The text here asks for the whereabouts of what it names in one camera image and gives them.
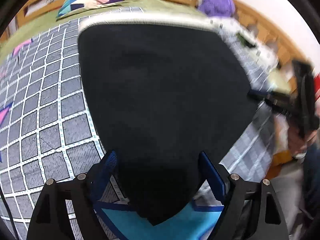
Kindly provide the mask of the person's right hand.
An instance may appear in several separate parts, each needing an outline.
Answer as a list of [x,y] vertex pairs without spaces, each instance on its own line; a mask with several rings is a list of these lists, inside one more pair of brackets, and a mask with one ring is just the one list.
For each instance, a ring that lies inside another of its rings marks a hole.
[[304,138],[299,136],[299,129],[294,124],[293,121],[288,120],[288,148],[293,158],[302,159],[306,153],[307,149],[316,142],[317,140],[317,130],[309,131],[305,134]]

